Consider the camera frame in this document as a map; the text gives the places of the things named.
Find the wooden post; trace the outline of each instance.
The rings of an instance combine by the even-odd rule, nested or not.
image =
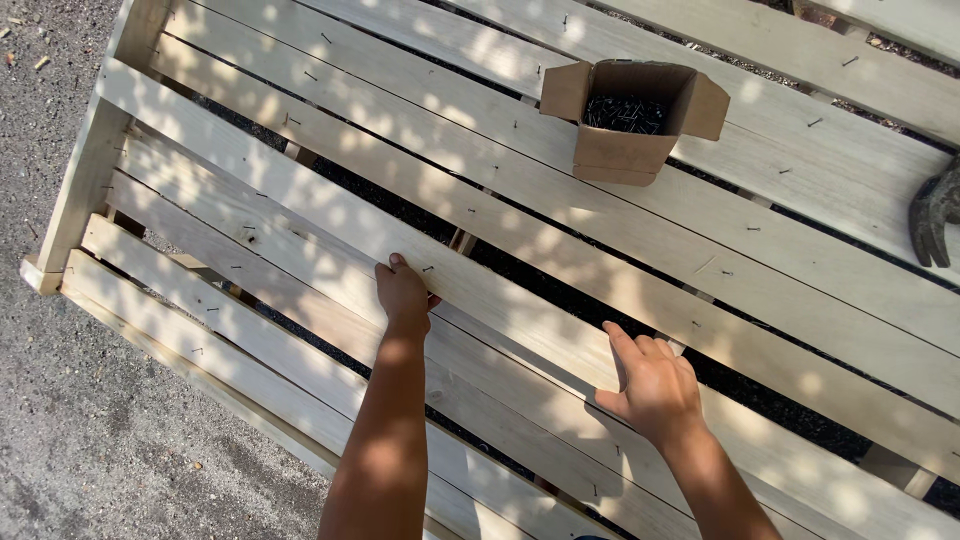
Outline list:
[[[150,61],[168,13],[164,0],[124,0],[105,56],[155,75]],[[86,220],[91,213],[106,211],[110,171],[122,151],[124,132],[131,120],[96,92],[90,97],[40,253],[21,264],[24,279],[39,276],[27,281],[42,283],[42,287],[35,287],[40,294],[56,292],[70,250],[80,245]]]

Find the asphalt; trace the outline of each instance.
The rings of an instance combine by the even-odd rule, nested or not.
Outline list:
[[[327,479],[18,276],[120,3],[0,0],[0,539],[313,537]]]

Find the hammer head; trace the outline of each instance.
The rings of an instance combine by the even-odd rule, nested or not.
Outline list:
[[[910,203],[910,240],[920,264],[950,266],[946,223],[960,224],[960,156],[943,173],[927,180]]]

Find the open cardboard box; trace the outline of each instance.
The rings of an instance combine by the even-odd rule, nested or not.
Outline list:
[[[667,107],[661,135],[591,128],[582,122],[595,95],[636,96]],[[656,61],[580,61],[543,74],[540,114],[580,123],[573,176],[614,184],[650,185],[680,135],[720,138],[730,96],[706,75],[684,65]]]

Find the finger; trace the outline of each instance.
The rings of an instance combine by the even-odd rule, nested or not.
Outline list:
[[[677,356],[674,354],[673,349],[670,348],[670,346],[667,344],[666,341],[663,341],[660,338],[656,338],[654,339],[654,343],[657,345],[657,348],[660,349],[660,352],[663,353],[663,355],[666,356],[667,358],[670,358],[672,360]]]
[[[437,296],[436,294],[430,293],[430,295],[426,298],[426,310],[429,311],[434,307],[439,306],[440,302],[443,300],[443,298]]]
[[[693,366],[690,365],[689,360],[687,360],[683,356],[677,356],[677,364],[683,369],[685,369],[686,371],[690,372],[690,375],[692,375],[694,379],[697,378],[697,374],[696,372],[693,371]]]
[[[649,335],[638,335],[636,337],[636,347],[648,358],[660,355],[660,347],[654,343],[653,338]]]
[[[373,268],[373,274],[376,276],[376,282],[385,282],[394,275],[394,271],[389,266],[378,262]]]
[[[620,356],[621,360],[626,363],[636,358],[636,344],[634,340],[620,328],[620,325],[610,321],[604,321],[603,330],[607,332],[607,335],[610,337],[610,344],[613,346],[613,350]]]
[[[622,392],[617,394],[616,392],[611,392],[610,390],[601,390],[600,388],[597,388],[593,392],[593,400],[601,408],[604,408],[621,418],[623,418],[630,409],[629,404],[627,403],[627,395]]]
[[[390,254],[390,268],[396,272],[397,268],[400,266],[407,266],[407,259],[403,258],[403,255],[399,253]]]

